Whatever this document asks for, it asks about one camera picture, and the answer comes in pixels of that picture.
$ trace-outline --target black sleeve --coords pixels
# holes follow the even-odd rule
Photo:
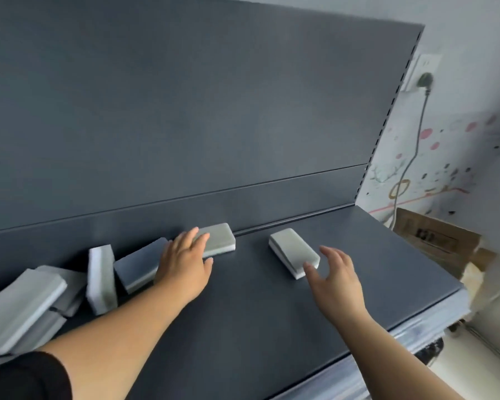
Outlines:
[[[67,371],[55,357],[30,352],[0,365],[0,400],[72,400]]]

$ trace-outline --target power cord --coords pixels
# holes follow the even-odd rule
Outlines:
[[[407,163],[407,166],[400,176],[400,181],[398,181],[398,186],[396,187],[396,195],[394,197],[394,203],[392,207],[392,222],[389,228],[392,230],[394,229],[394,224],[396,223],[396,208],[398,204],[398,196],[400,195],[400,187],[402,185],[402,181],[404,180],[404,176],[407,173],[407,170],[411,165],[413,164],[413,161],[415,161],[415,158],[417,158],[417,155],[419,154],[419,143],[420,143],[420,132],[422,129],[422,121],[424,120],[424,112],[426,111],[426,105],[428,103],[428,98],[431,94],[431,86],[433,84],[433,74],[432,73],[424,73],[420,76],[419,81],[417,81],[417,87],[419,88],[426,88],[426,93],[425,93],[425,98],[424,98],[424,105],[422,106],[422,112],[420,113],[420,121],[419,121],[419,130],[417,131],[417,140],[415,143],[415,154],[413,155],[413,158]]]

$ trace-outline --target wall outlet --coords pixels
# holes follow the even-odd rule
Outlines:
[[[412,67],[410,67],[410,71],[407,73],[401,91],[417,91],[419,88],[417,88],[416,84],[420,76],[424,73],[432,73],[435,75],[442,57],[443,55],[419,55],[416,61],[412,62]]]

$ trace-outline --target hand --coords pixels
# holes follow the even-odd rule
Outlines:
[[[198,227],[181,233],[165,246],[154,278],[155,284],[168,284],[181,294],[184,306],[204,290],[213,266],[213,258],[202,261],[209,233],[193,242],[196,233]]]
[[[328,259],[328,277],[321,278],[308,262],[304,264],[304,271],[318,308],[341,332],[348,328],[348,323],[370,316],[352,259],[337,248],[320,246],[320,252]]]

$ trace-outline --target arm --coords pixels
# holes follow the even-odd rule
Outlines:
[[[368,314],[352,260],[322,246],[329,275],[322,279],[304,264],[307,281],[324,316],[350,349],[374,400],[463,400],[428,367],[410,354]]]
[[[154,286],[40,351],[67,370],[74,400],[124,399],[170,323],[205,288],[213,259],[202,261],[209,234],[194,228],[165,248]]]

